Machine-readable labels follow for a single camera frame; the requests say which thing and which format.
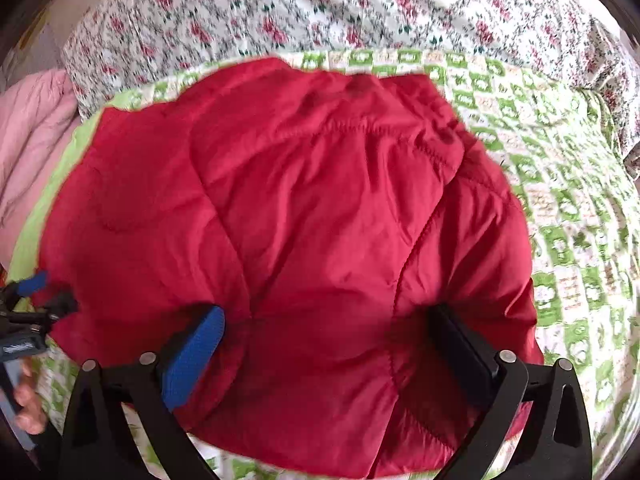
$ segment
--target green and white bedsheet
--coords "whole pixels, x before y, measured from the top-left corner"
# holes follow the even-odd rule
[[[571,359],[578,372],[593,442],[594,478],[604,478],[640,426],[640,200],[622,167],[618,136],[603,99],[530,70],[481,56],[420,50],[347,50],[283,54],[304,70],[391,76],[425,73],[502,167],[529,224],[536,337],[553,363]],[[174,100],[219,68],[245,59],[204,64],[118,94],[111,106],[136,110]],[[91,143],[100,112],[74,133],[59,167],[18,240],[9,278],[30,276],[50,204]],[[38,390],[50,419],[62,429],[77,366],[51,342]],[[136,414],[125,408],[149,470],[165,478]],[[293,480],[283,471],[197,442],[223,480]],[[490,474],[508,462],[515,440],[503,445]],[[435,472],[405,475],[430,478]]]

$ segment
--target metal screw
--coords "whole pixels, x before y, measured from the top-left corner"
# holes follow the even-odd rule
[[[505,363],[514,363],[516,362],[516,354],[514,354],[511,350],[500,350],[498,354],[500,359]]]
[[[145,352],[140,356],[139,361],[141,365],[150,365],[156,362],[156,354],[153,352]]]
[[[95,361],[93,359],[89,359],[82,364],[82,370],[85,372],[90,372],[95,368]]]
[[[558,359],[558,366],[561,367],[562,370],[566,372],[570,372],[571,370],[574,369],[574,365],[572,365],[571,361],[569,361],[569,359],[565,359],[564,357],[561,359]]]

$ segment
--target red jacket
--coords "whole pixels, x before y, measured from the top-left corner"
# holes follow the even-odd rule
[[[129,362],[186,327],[192,304],[221,305],[225,336],[178,420],[312,474],[452,455],[476,414],[426,337],[430,305],[542,362],[520,203],[421,75],[267,59],[175,102],[105,110],[40,265],[81,305],[54,332],[78,362]]]

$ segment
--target blue gripper pad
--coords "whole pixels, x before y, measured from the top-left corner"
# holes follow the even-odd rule
[[[225,313],[214,306],[202,318],[162,374],[162,400],[169,411],[187,402],[225,331]]]
[[[47,284],[47,273],[39,272],[26,280],[18,282],[16,293],[21,298],[28,298],[31,294],[35,294]]]

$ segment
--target floral fabric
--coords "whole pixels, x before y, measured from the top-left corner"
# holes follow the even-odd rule
[[[640,68],[572,0],[103,0],[63,49],[86,118],[116,92],[233,56],[342,48],[491,56],[598,91],[640,171]]]
[[[425,73],[500,164],[525,212],[532,247],[536,338],[546,364],[574,363],[591,428],[594,480],[620,460],[640,426],[640,198],[615,146],[609,109],[599,94],[572,89],[531,70],[484,56],[417,49],[356,49],[281,54],[303,70],[337,70],[379,77]],[[225,64],[209,62],[157,83],[116,95],[111,105],[139,109],[174,100]],[[18,239],[11,280],[36,269],[38,241],[57,190],[91,143],[100,113],[80,126]],[[38,391],[62,430],[78,367],[51,345]],[[126,409],[149,471],[166,478],[136,413]],[[263,431],[264,428],[251,428]],[[508,462],[505,443],[490,470]],[[222,480],[314,480],[196,443]],[[401,480],[432,478],[435,472]]]

